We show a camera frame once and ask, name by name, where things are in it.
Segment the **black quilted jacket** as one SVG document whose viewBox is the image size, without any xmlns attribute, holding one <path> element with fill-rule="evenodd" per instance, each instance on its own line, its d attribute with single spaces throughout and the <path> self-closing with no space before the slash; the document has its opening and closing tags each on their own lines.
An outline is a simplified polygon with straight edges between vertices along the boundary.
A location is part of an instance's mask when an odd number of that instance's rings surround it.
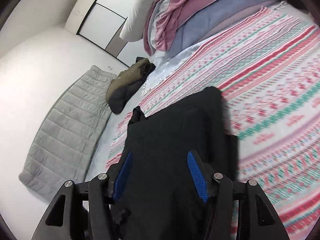
<svg viewBox="0 0 320 240">
<path fill-rule="evenodd" d="M 235 179 L 238 139 L 226 132 L 215 87 L 151 115 L 133 110 L 125 150 L 132 167 L 112 217 L 120 239 L 203 239 L 210 214 L 187 164 L 190 150 Z"/>
</svg>

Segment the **navy and olive folded jacket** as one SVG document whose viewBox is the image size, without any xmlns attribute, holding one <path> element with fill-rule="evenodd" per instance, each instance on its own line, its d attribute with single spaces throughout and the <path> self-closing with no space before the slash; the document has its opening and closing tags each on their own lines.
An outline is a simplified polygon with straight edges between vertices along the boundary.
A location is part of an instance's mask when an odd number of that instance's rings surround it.
<svg viewBox="0 0 320 240">
<path fill-rule="evenodd" d="M 144 57 L 137 57 L 135 64 L 121 72 L 106 92 L 106 102 L 114 114 L 120 114 L 126 103 L 144 84 L 156 66 Z"/>
</svg>

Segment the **patterned pink green bedspread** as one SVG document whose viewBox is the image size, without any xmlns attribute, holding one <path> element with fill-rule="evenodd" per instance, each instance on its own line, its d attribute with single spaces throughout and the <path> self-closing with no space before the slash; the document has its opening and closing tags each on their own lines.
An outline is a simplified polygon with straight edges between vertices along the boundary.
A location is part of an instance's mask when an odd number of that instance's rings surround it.
<svg viewBox="0 0 320 240">
<path fill-rule="evenodd" d="M 319 239 L 319 27 L 269 8 L 189 49 L 172 73 L 152 73 L 111 145 L 120 161 L 135 108 L 151 116 L 217 88 L 223 122 L 238 139 L 235 179 L 258 182 L 289 239 Z M 233 202 L 236 239 L 239 202 Z"/>
</svg>

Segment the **grey folded duvet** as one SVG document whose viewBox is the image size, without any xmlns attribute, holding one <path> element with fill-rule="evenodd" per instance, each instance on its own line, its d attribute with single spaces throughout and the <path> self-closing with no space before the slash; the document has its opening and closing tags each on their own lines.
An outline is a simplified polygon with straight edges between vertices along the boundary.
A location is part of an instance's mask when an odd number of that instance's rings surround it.
<svg viewBox="0 0 320 240">
<path fill-rule="evenodd" d="M 144 26 L 155 0 L 136 0 L 124 23 L 119 37 L 126 42 L 136 42 L 143 38 Z"/>
</svg>

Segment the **blue folded blanket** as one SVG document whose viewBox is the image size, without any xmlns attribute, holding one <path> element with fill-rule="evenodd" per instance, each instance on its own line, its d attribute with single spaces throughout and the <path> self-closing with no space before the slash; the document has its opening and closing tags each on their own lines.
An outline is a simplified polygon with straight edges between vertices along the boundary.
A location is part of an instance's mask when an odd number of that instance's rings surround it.
<svg viewBox="0 0 320 240">
<path fill-rule="evenodd" d="M 178 28 L 166 57 L 173 57 L 188 47 L 203 41 L 222 29 L 257 12 L 261 7 L 280 0 L 218 0 L 198 11 Z"/>
</svg>

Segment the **pink folded blanket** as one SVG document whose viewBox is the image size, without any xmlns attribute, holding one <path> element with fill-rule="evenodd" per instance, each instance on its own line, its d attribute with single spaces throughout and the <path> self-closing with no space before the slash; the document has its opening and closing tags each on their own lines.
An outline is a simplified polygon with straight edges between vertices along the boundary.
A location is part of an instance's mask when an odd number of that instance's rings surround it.
<svg viewBox="0 0 320 240">
<path fill-rule="evenodd" d="M 148 55 L 170 49 L 176 32 L 189 18 L 217 0 L 155 0 L 144 29 L 144 49 Z"/>
</svg>

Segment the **white wardrobe with dark frame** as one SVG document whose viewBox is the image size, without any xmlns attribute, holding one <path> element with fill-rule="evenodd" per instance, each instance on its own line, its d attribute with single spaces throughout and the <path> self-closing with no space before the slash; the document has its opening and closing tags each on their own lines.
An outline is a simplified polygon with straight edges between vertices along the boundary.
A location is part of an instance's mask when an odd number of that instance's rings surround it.
<svg viewBox="0 0 320 240">
<path fill-rule="evenodd" d="M 95 44 L 118 61 L 126 42 L 119 37 L 127 17 L 126 0 L 77 0 L 65 23 L 65 29 Z"/>
</svg>

